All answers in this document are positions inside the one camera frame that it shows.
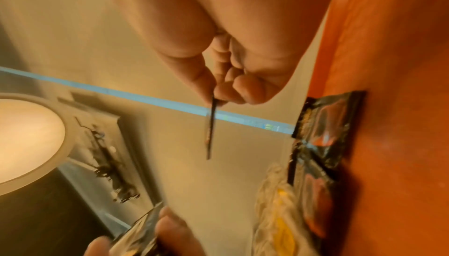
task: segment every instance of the person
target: person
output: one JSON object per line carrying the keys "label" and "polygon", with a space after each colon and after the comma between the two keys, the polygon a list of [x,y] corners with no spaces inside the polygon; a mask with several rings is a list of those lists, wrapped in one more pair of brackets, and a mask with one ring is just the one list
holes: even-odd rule
{"label": "person", "polygon": [[[206,102],[260,104],[287,84],[330,0],[113,0]],[[213,71],[203,51],[210,49]]]}
{"label": "person", "polygon": [[[195,238],[185,220],[169,207],[159,214],[155,232],[164,247],[176,256],[205,256],[200,242]],[[110,240],[99,237],[92,241],[84,256],[109,256]]]}

